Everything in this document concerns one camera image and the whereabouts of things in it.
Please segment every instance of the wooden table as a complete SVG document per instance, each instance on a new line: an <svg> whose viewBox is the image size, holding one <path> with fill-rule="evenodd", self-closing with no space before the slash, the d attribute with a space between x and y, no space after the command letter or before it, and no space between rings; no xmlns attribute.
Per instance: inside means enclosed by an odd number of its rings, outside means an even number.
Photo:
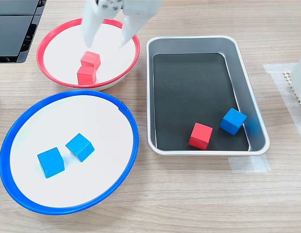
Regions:
<svg viewBox="0 0 301 233"><path fill-rule="evenodd" d="M69 90L43 75L36 51L49 31L81 17L83 6L48 0L27 61L0 64L0 148L26 109ZM226 157L159 157L147 145L146 42L218 34L239 43L271 139L269 173L232 173ZM106 90L125 102L139 127L138 157L125 182L86 211L44 216L19 206L0 180L0 233L301 233L301 137L263 68L301 57L301 1L167 0L138 37L137 64L125 82Z"/></svg>

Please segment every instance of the blue rim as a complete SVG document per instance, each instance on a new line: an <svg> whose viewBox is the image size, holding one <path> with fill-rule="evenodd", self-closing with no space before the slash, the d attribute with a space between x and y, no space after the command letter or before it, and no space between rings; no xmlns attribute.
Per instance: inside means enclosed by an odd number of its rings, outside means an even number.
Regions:
<svg viewBox="0 0 301 233"><path fill-rule="evenodd" d="M30 199L28 199L23 193L18 189L11 170L10 170L10 150L12 143L14 141L14 138L18 131L21 129L23 124L31 117L33 116L37 111L42 109L43 107L47 106L50 103L53 103L57 100L61 100L67 97L71 96L79 96L79 95L88 95L88 96L96 96L100 97L103 99L106 99L113 104L115 104L119 110L125 115L125 117L128 119L132 131L133 131L133 137L134 137L134 142L133 142L133 148L132 148L132 153L130 156L130 160L119 177L119 179L104 193L99 195L98 197L83 203L81 205L76 205L76 206L70 206L70 207L63 207L63 208L57 208L57 207L48 207L48 206L43 206L40 204L37 204ZM0 150L0 177L1 181L9 193L9 195L20 205L23 207L32 210L34 212L40 213L40 214L46 214L46 215L66 215L66 214L71 214L75 213L81 210L85 210L91 206L94 206L107 198L109 195L111 195L120 185L121 183L125 180L127 175L129 174L134 161L137 156L137 149L139 145L139 136L138 136L138 130L137 130L137 124L135 122L135 119L133 115L131 114L130 110L125 106L125 104L116 98L105 94L103 92L99 91L91 91L91 90L72 90L72 91L66 91L62 92L53 96L50 96L37 104L33 105L31 108L29 108L25 113L23 113L19 119L12 125L10 128L9 132L7 133L5 140L3 142L3 145Z"/></svg>

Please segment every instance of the metal tray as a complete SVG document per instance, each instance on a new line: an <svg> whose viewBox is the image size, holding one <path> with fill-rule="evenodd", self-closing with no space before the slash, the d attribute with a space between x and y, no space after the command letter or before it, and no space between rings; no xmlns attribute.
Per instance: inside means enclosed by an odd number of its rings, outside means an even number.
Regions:
<svg viewBox="0 0 301 233"><path fill-rule="evenodd" d="M250 156L268 150L269 137L235 40L156 37L146 51L147 140L154 152ZM230 108L248 116L235 136L219 128ZM188 145L196 122L213 128L207 150Z"/></svg>

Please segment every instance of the blue cube in tray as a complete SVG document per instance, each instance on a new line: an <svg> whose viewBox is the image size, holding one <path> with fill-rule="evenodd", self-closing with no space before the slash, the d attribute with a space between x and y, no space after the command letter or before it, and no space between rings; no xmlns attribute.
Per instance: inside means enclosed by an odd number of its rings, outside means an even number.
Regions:
<svg viewBox="0 0 301 233"><path fill-rule="evenodd" d="M93 151L93 145L80 133L70 140L66 147L74 154L81 162L84 161Z"/></svg>
<svg viewBox="0 0 301 233"><path fill-rule="evenodd" d="M239 129L241 128L242 124L247 119L247 116L243 113L237 111L234 108L231 108L228 113L224 116L220 127L230 133L231 135L235 135Z"/></svg>
<svg viewBox="0 0 301 233"><path fill-rule="evenodd" d="M46 178L54 176L65 169L64 161L58 148L45 151L39 154L37 157Z"/></svg>

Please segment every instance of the red cube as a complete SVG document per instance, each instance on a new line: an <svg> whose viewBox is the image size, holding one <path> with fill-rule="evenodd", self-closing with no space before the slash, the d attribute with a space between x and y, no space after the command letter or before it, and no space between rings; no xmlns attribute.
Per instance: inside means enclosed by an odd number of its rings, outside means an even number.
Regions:
<svg viewBox="0 0 301 233"><path fill-rule="evenodd" d="M80 67L77 72L78 85L95 84L97 80L96 72L94 67Z"/></svg>
<svg viewBox="0 0 301 233"><path fill-rule="evenodd" d="M81 58L83 67L94 67L96 70L101 65L100 55L87 51Z"/></svg>
<svg viewBox="0 0 301 233"><path fill-rule="evenodd" d="M212 128L196 123L191 133L189 145L205 150L210 142Z"/></svg>

